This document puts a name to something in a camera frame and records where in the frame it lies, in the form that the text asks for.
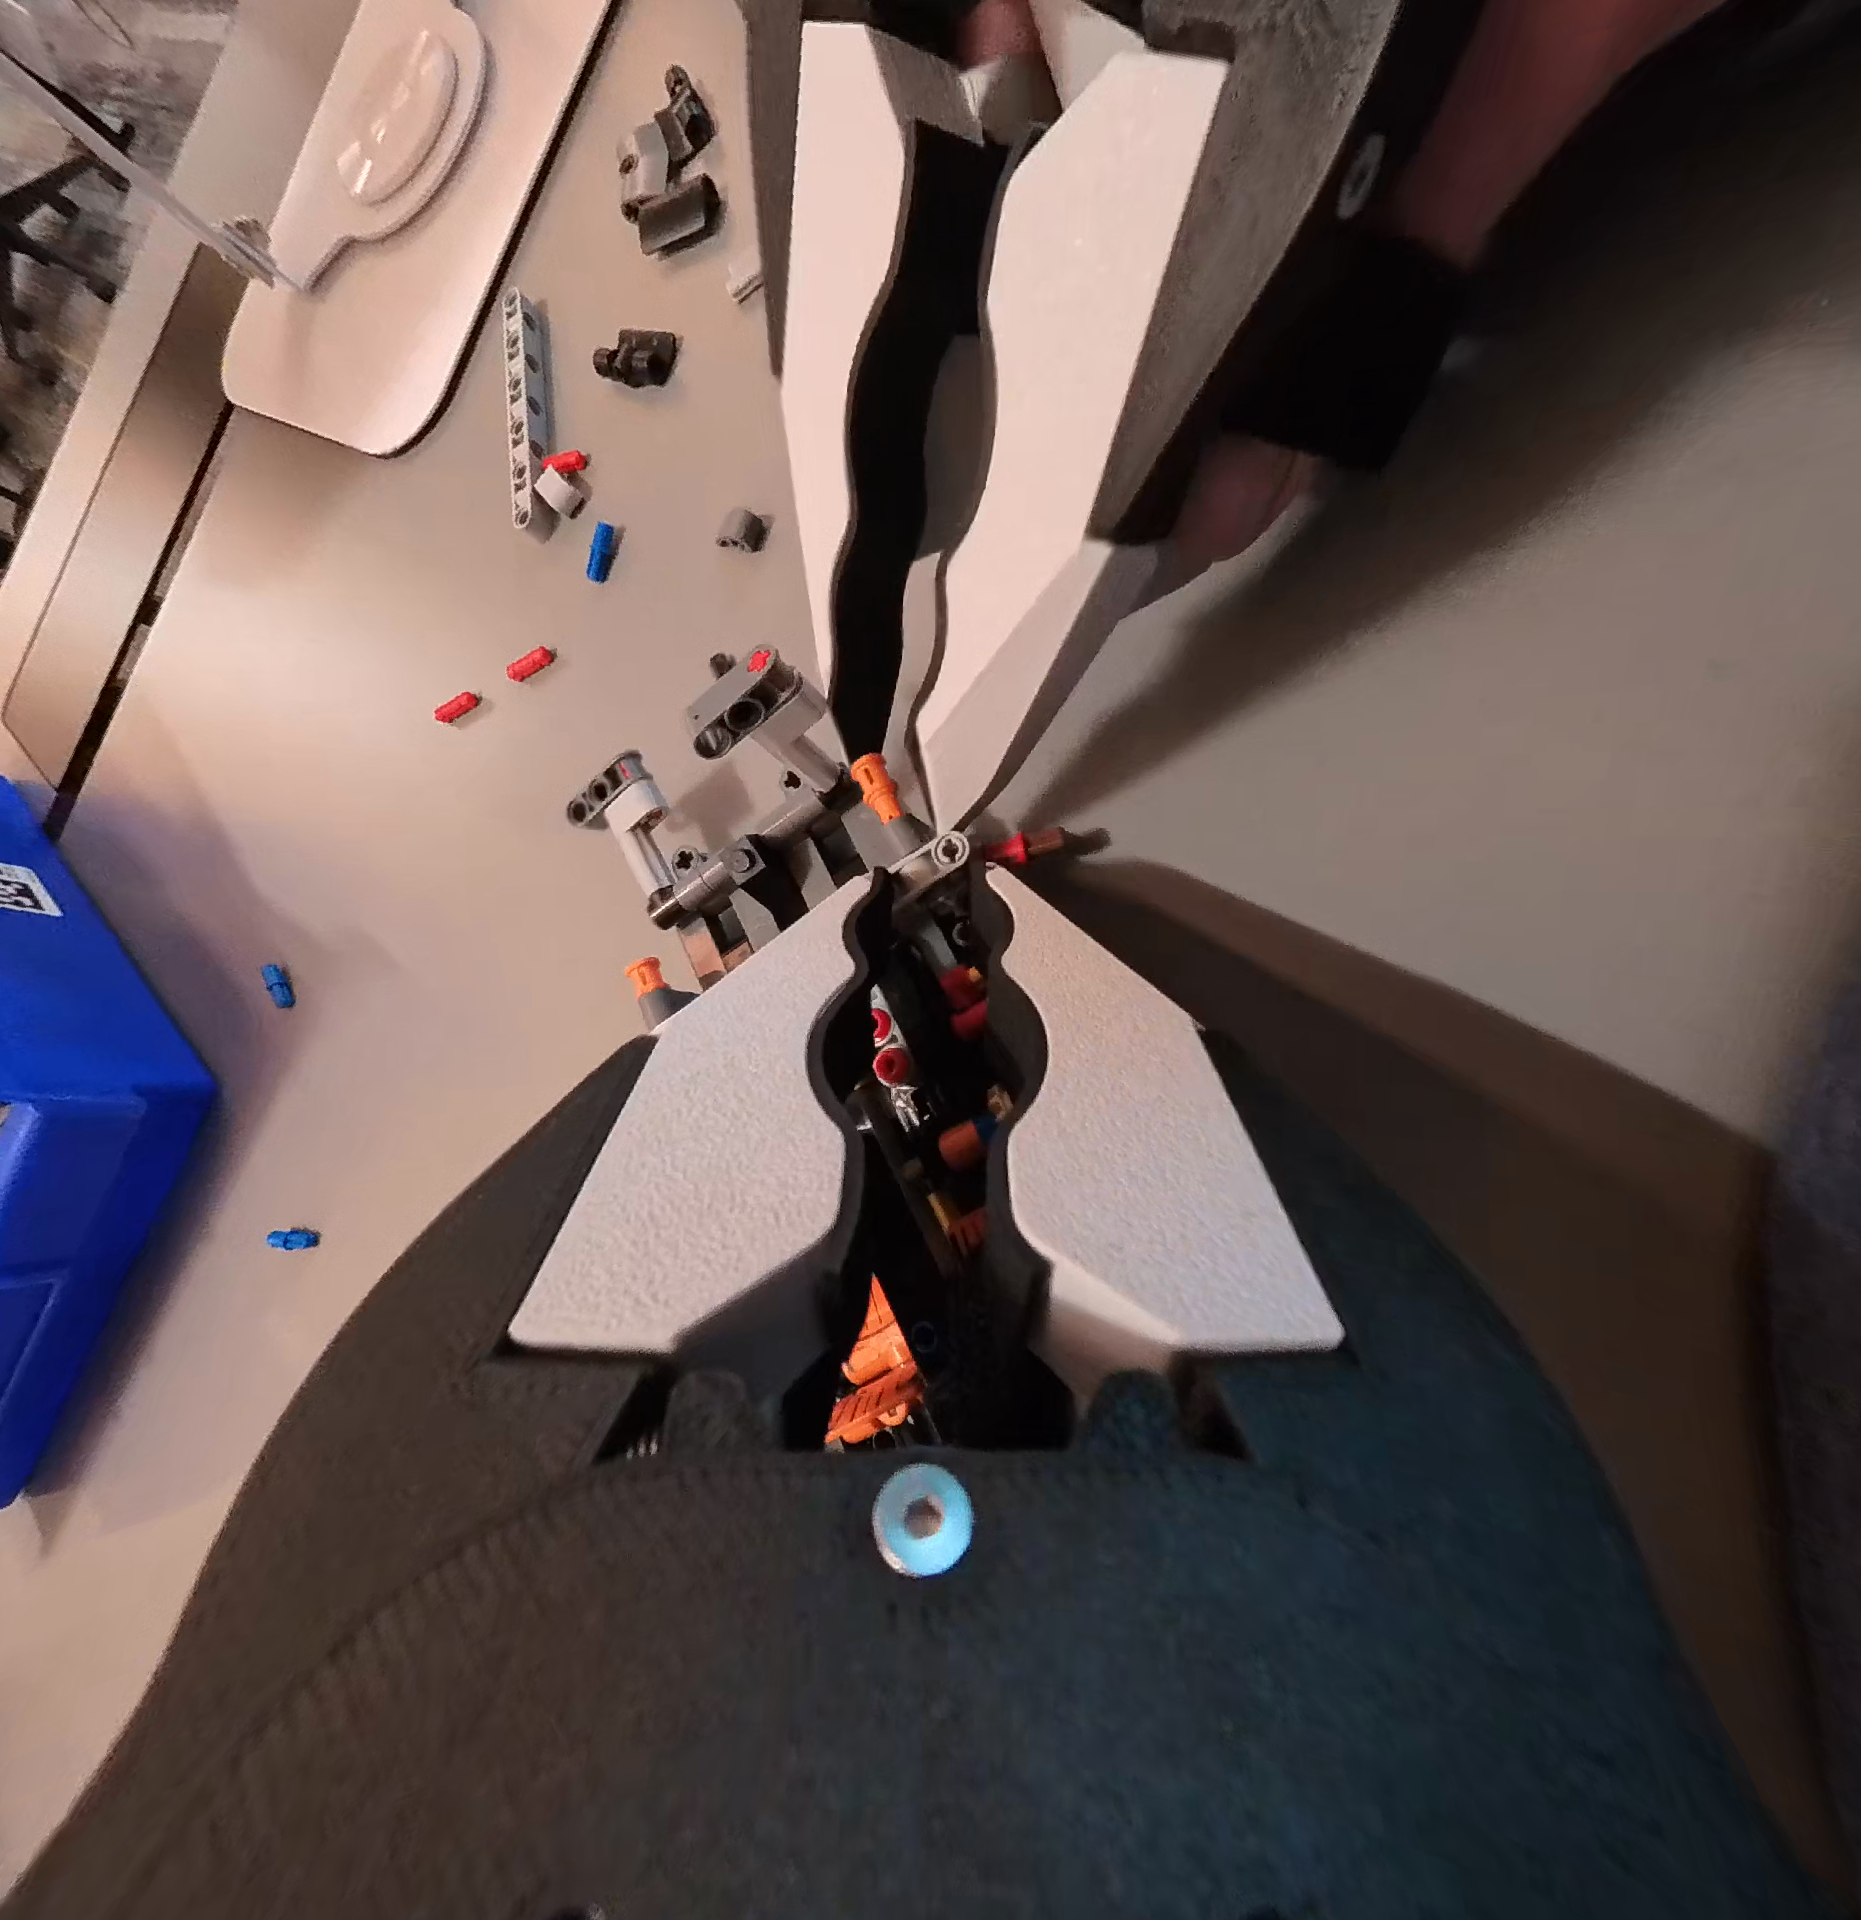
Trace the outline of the person's right hand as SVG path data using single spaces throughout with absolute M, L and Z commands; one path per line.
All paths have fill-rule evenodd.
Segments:
M 1622 78 L 1712 12 L 1712 3 L 1485 4 L 1373 224 L 1468 273 L 1497 221 Z M 1219 436 L 1174 526 L 1172 578 L 1244 553 L 1317 486 L 1320 470 L 1300 452 Z

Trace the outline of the blue storage bin white label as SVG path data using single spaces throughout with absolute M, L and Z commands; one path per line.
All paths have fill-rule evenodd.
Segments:
M 0 1511 L 51 1444 L 215 1099 L 0 776 Z

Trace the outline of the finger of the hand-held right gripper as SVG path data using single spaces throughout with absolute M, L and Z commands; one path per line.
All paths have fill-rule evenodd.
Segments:
M 1161 542 L 1092 533 L 1157 290 L 1228 75 L 1091 4 L 1028 4 L 1061 113 L 1005 188 L 984 288 L 987 478 L 943 565 L 943 649 L 914 712 L 927 816 L 964 827 L 1028 756 Z
M 943 363 L 978 328 L 1011 146 L 967 78 L 865 19 L 806 19 L 778 396 L 830 716 L 884 751 L 925 548 Z

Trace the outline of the wooden cabinet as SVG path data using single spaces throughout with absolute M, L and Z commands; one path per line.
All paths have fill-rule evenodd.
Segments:
M 1763 1149 L 1481 1000 L 1142 860 L 1028 886 L 1320 1118 L 1486 1286 L 1603 1464 L 1763 1803 L 1850 1893 L 1786 1549 Z

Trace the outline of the grey lego liftarm orange pin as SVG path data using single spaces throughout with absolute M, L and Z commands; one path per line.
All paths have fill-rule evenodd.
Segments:
M 862 806 L 883 830 L 884 859 L 915 854 L 933 839 L 933 827 L 921 824 L 902 804 L 881 752 L 868 752 L 849 763 Z

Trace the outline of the multicoloured lego model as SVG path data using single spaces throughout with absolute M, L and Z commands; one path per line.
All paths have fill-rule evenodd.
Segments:
M 685 711 L 694 751 L 719 762 L 755 740 L 780 765 L 778 810 L 717 852 L 661 852 L 665 801 L 640 752 L 625 752 L 566 816 L 620 839 L 654 927 L 678 935 L 701 994 L 750 960 L 738 899 L 780 933 L 815 910 L 798 883 L 809 868 L 841 888 L 874 869 L 893 880 L 869 984 L 827 1037 L 827 1083 L 868 1164 L 854 1256 L 869 1261 L 869 1292 L 848 1351 L 822 1376 L 820 1446 L 1058 1446 L 1071 1413 L 1061 1381 L 1028 1345 L 1034 1267 L 1014 1267 L 1006 1235 L 990 1244 L 987 1199 L 990 1149 L 1034 1088 L 1036 1043 L 1014 1044 L 1011 1021 L 990 1018 L 993 962 L 975 917 L 984 868 L 1023 869 L 1107 836 L 1042 830 L 974 844 L 952 833 L 884 859 L 849 765 L 809 740 L 820 699 L 798 669 L 760 647 L 746 662 L 712 656 L 711 673 L 730 701 Z

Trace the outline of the person's blue sweater torso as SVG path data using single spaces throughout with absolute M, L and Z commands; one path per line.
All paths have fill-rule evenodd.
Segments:
M 1861 1905 L 1861 975 L 1776 1164 L 1765 1297 L 1787 1560 Z

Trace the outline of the long light grey lego beam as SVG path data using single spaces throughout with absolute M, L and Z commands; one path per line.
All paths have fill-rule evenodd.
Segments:
M 537 484 L 552 448 L 551 337 L 541 307 L 509 286 L 502 299 L 511 523 L 529 533 L 543 516 Z

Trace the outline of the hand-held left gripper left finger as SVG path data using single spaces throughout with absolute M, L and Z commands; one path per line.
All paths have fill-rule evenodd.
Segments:
M 509 1324 L 529 1356 L 724 1375 L 786 1450 L 820 1450 L 869 1292 L 868 1164 L 827 1083 L 891 876 L 862 876 L 665 1018 Z

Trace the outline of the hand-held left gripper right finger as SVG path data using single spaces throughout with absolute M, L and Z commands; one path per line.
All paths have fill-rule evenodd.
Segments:
M 1103 1381 L 1185 1360 L 1344 1344 L 1204 1028 L 1005 869 L 990 966 L 1031 1011 L 1034 1088 L 1005 1137 L 1008 1219 L 1038 1259 L 1038 1358 L 1088 1404 Z

